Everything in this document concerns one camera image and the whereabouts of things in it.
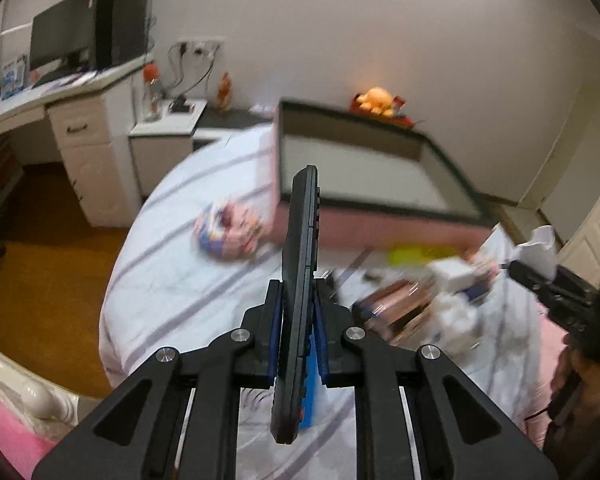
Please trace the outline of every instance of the drawer handle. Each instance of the drawer handle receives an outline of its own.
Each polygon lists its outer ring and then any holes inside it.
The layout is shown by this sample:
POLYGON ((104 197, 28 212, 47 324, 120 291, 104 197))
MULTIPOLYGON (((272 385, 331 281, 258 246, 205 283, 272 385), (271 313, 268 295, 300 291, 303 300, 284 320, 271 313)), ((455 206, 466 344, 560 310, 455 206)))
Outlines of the drawer handle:
POLYGON ((78 134, 78 133, 86 130, 88 127, 89 127, 89 125, 87 123, 84 123, 82 126, 79 126, 77 128, 72 128, 71 126, 68 126, 66 129, 66 132, 68 134, 78 134))

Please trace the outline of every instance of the white desk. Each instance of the white desk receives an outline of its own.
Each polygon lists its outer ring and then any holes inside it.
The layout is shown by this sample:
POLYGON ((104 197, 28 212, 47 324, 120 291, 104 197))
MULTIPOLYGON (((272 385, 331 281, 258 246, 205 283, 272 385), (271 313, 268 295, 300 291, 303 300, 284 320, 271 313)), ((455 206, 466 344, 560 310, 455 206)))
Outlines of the white desk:
POLYGON ((0 134, 48 117, 62 163, 92 226, 130 226, 141 206, 128 133, 151 54, 102 72, 29 88, 0 100, 0 134))
POLYGON ((0 134, 13 130, 23 124, 42 120, 45 117, 45 107, 49 104, 98 92, 113 83, 140 70, 146 62, 150 62, 153 55, 138 57, 125 64, 103 70, 81 83, 80 80, 56 88, 57 81, 40 85, 37 88, 24 89, 4 101, 0 100, 0 134))

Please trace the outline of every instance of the white bed sheet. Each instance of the white bed sheet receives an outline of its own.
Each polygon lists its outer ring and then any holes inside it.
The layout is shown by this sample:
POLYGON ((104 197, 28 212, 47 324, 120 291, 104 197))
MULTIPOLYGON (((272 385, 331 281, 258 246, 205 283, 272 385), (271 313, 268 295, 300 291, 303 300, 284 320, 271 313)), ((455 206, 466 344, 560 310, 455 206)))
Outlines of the white bed sheet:
MULTIPOLYGON (((248 262, 218 262, 192 237, 198 213, 219 198, 244 200, 269 214, 270 136, 270 126, 259 126, 199 150, 145 203, 114 267, 100 318, 100 356, 112 386, 158 348, 190 351, 239 326, 244 311, 263 302, 269 279, 280 279, 280 248, 266 245, 248 262)), ((513 245, 496 227, 483 250, 503 262, 513 245)), ((336 269, 340 298, 349 305, 372 291, 364 269, 383 264, 383 254, 320 250, 318 272, 336 269)), ((538 377, 535 298, 501 273, 482 312, 483 343, 460 365, 520 423, 538 377)), ((271 390, 242 392, 237 478, 356 477, 352 388, 319 387, 314 425, 293 446, 277 446, 270 436, 271 396, 271 390)))

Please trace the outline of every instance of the desk drawer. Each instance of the desk drawer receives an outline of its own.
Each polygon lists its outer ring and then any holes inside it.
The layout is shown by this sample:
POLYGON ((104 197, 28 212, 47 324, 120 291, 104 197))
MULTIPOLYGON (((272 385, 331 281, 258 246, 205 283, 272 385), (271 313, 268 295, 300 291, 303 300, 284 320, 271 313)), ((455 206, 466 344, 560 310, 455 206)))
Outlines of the desk drawer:
POLYGON ((48 114, 60 149, 109 142, 105 107, 99 97, 57 105, 48 114))

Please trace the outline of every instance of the computer monitor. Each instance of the computer monitor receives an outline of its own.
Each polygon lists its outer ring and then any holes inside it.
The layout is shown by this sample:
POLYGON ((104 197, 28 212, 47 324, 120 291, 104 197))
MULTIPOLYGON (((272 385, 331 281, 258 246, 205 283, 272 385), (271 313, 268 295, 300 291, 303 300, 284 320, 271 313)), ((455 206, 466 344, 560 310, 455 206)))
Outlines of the computer monitor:
POLYGON ((96 0, 63 0, 33 18, 30 68, 56 59, 77 64, 80 53, 93 46, 95 15, 96 0))

